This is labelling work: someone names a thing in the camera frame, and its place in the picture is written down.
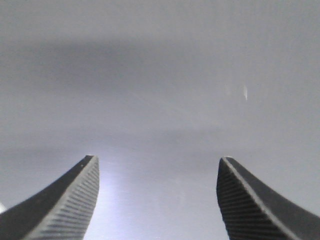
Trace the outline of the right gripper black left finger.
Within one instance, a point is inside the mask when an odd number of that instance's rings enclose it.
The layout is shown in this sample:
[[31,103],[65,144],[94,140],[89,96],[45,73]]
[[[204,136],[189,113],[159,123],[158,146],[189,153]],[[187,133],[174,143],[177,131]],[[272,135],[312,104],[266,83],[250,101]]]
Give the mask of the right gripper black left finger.
[[87,155],[40,192],[0,215],[2,240],[82,240],[100,188],[99,159]]

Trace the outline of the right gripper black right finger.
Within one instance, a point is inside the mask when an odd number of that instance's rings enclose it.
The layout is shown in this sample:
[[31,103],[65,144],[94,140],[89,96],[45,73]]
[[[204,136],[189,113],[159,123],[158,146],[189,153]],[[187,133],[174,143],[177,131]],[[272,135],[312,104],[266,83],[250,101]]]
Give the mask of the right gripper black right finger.
[[318,240],[319,216],[264,184],[234,158],[219,161],[217,202],[231,240]]

